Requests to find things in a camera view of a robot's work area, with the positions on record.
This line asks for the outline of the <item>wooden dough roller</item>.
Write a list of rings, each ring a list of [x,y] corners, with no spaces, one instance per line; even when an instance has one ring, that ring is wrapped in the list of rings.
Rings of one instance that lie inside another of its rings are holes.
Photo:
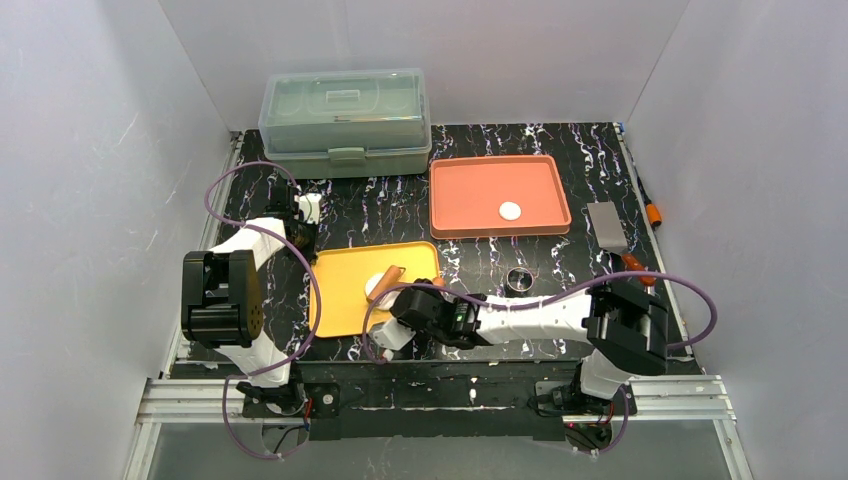
[[[401,267],[401,266],[397,266],[397,265],[391,265],[385,272],[383,272],[384,277],[383,277],[382,281],[380,282],[380,284],[375,289],[376,297],[374,298],[374,300],[372,302],[368,302],[367,300],[366,301],[369,304],[373,304],[376,301],[378,295],[382,294],[384,291],[388,290],[390,287],[399,284],[401,282],[401,279],[402,279],[403,275],[405,274],[405,272],[406,272],[405,267]]]

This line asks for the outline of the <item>white dough ball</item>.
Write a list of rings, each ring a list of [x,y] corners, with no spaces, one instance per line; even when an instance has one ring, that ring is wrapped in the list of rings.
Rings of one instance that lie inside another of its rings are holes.
[[[367,280],[367,282],[365,284],[364,291],[365,291],[365,294],[366,294],[366,300],[368,302],[372,302],[374,300],[374,298],[376,297],[375,289],[380,284],[383,277],[384,277],[383,273],[375,273]]]

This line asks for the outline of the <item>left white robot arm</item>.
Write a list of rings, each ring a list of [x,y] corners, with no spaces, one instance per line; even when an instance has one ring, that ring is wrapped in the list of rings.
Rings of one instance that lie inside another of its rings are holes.
[[[283,186],[262,216],[183,259],[183,336],[226,356],[254,387],[282,387],[291,376],[291,361],[264,331],[259,271],[281,251],[305,268],[315,262],[322,202],[319,193]]]

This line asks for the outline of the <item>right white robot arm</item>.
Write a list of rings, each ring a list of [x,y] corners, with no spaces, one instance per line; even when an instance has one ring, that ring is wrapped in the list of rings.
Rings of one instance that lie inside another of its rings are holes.
[[[505,298],[456,296],[431,284],[410,284],[378,304],[388,320],[369,329],[387,351],[416,335],[470,350],[518,340],[570,340],[592,346],[572,383],[584,396],[614,397],[633,377],[667,371],[668,308],[650,290],[626,281],[603,282],[573,294]]]

